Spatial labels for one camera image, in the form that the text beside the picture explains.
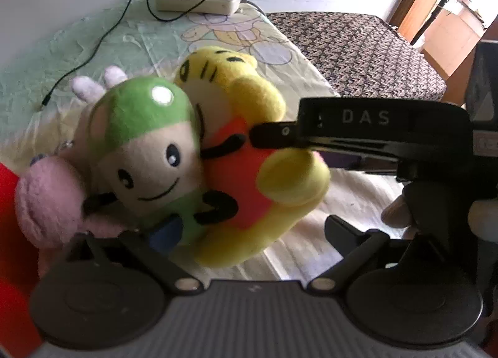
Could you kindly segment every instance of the power strip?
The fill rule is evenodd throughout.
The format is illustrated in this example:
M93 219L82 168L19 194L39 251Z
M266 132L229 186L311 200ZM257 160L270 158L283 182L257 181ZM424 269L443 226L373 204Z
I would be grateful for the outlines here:
M187 11L201 0L156 0L158 11ZM241 0L206 0L192 12L205 14L232 15L240 6Z

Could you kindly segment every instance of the bed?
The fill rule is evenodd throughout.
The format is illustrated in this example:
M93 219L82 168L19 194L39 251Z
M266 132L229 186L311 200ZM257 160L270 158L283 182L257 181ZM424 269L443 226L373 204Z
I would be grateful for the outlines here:
M84 104L71 93L68 81L42 111L41 101L59 76L87 58L123 8L101 11L42 39L0 72L0 162L21 174L33 156L53 152L71 139ZM297 46L252 7L242 7L228 18L191 14L163 24L148 13L144 0L135 0L95 59L78 74L100 81L104 68L116 64L131 76L156 73L171 78L181 59L203 45L254 55L259 73L285 97L288 119L295 118L302 97L339 96ZM329 214L363 230L377 227L399 237L401 231L384 226L379 216L401 189L392 177L335 170L322 204L260 255L219 270L197 266L181 250L173 258L206 283L211 278L308 281L340 259L323 234Z
M444 94L442 77L378 16L288 12L268 17L341 96L436 101Z

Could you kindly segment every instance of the green plush toy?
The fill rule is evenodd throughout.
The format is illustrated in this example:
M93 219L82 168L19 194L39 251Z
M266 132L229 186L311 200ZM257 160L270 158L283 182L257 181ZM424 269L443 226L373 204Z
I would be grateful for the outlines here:
M182 244L197 239L206 224L232 217L235 201L204 191L197 126L187 95L165 79L136 77L108 91L91 111L87 144L110 192L91 196L83 209L91 213L99 202L117 199L145 231L179 215Z

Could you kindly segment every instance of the red patch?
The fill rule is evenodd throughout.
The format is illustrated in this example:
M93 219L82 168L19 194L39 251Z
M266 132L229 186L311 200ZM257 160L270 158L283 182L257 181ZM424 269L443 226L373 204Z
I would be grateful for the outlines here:
M18 180L0 164L0 279L29 295L38 282L38 250L17 224L14 192Z
M24 358L41 345L29 317L26 295L0 280L0 344L14 358Z
M246 229L265 216L272 204L272 200L257 190L256 177L261 165L274 150L255 149L249 141L247 125L242 118L236 118L225 125L207 146L221 144L236 133L245 134L246 143L236 152L206 160L204 176L210 189L222 191L237 201L238 213L230 220L230 224Z

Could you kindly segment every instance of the plush toy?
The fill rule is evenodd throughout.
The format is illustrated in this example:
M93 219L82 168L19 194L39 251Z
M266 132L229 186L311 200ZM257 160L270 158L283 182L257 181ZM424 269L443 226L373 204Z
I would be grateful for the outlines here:
M117 199L137 217L133 228L146 231L177 214L181 221L161 233L165 249L237 212L229 196L204 190L196 114L184 91L163 78L132 78L106 93L89 116L87 146L111 192L90 197L84 211ZM203 202L213 209L200 211Z
M153 241L168 251L237 212L229 196L201 189L197 120L181 89L162 78L128 80L115 66L104 80L107 93L88 77L73 79L74 93L88 105L72 145L37 157L17 184L19 226L39 249L40 275L77 232L115 237L164 225L177 213L182 220L171 219L161 243Z
M285 114L281 94L256 66L250 55L205 47L188 56L174 80L201 121L207 186L238 204L237 214L210 227L197 245L196 259L205 266L234 265L260 252L312 211L329 186L329 170L317 154L251 145L254 125L278 122ZM233 137L245 140L222 145L235 143Z
M129 214L110 205L83 216L81 205L89 194L107 187L88 160L86 131L95 103L127 77L115 66L106 69L106 88L91 78L71 81L76 96L86 104L81 112L71 146L66 146L29 167L16 185L15 207L19 227L38 251L38 275L42 276L62 246L81 231L96 237L115 237L126 227Z

